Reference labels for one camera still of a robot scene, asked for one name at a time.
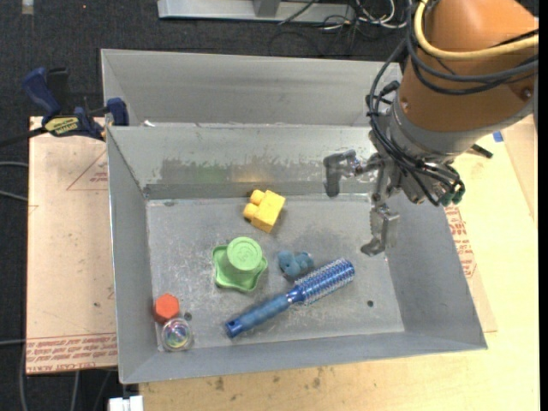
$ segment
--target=yellow clamp label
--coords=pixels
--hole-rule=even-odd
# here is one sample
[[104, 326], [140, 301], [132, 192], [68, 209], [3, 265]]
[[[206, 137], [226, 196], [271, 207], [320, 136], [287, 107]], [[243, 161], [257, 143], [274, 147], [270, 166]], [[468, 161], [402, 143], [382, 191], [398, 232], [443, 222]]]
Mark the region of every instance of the yellow clamp label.
[[68, 131], [75, 131], [79, 128], [78, 126], [78, 117], [74, 116], [57, 116], [53, 117], [49, 122], [47, 122], [44, 128], [56, 135], [65, 134]]

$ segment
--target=orange cap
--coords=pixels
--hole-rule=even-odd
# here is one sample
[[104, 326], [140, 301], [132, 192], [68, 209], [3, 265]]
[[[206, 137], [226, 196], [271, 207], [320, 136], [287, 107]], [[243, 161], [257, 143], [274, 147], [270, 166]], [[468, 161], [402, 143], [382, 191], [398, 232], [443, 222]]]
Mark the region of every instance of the orange cap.
[[161, 325], [177, 316], [179, 313], [179, 301], [171, 294], [160, 295], [154, 303], [152, 315]]

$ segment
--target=green toy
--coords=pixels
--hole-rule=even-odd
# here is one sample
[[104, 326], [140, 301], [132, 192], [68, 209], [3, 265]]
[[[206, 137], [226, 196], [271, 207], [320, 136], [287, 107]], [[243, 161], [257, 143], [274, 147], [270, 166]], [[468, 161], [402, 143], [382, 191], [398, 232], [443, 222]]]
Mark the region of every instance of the green toy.
[[223, 288], [253, 291], [268, 266], [260, 245], [249, 237], [236, 237], [229, 245], [213, 249], [215, 283]]

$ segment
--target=yellow block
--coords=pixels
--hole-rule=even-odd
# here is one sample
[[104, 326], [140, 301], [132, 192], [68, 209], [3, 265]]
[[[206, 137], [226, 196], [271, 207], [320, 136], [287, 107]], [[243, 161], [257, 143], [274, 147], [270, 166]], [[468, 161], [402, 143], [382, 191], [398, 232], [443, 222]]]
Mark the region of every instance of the yellow block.
[[249, 200], [251, 202], [243, 211], [244, 218], [251, 221], [253, 227], [270, 233], [285, 204], [285, 198], [271, 190], [266, 192], [254, 190]]

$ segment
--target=gray metal bin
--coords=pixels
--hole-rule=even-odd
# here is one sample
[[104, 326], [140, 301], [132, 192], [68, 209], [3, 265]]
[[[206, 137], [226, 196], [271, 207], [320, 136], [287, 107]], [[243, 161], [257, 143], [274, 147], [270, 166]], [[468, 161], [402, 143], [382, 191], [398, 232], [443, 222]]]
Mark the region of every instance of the gray metal bin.
[[[123, 383], [485, 348], [443, 209], [396, 196], [397, 246], [370, 258], [360, 247], [371, 238], [373, 178], [325, 196], [326, 155], [372, 152], [360, 118], [380, 64], [124, 51], [103, 51], [103, 64], [105, 98], [123, 97], [133, 124], [156, 125], [107, 138]], [[193, 96], [177, 94], [187, 89]], [[331, 101], [318, 109], [321, 98]], [[255, 188], [287, 198], [270, 234], [241, 214]], [[269, 261], [250, 294], [214, 283], [212, 249], [242, 235]], [[229, 339], [225, 321], [291, 287], [277, 267], [282, 249], [309, 251], [317, 265], [344, 257], [354, 281]], [[160, 346], [151, 309], [164, 292], [192, 315], [189, 350]]]

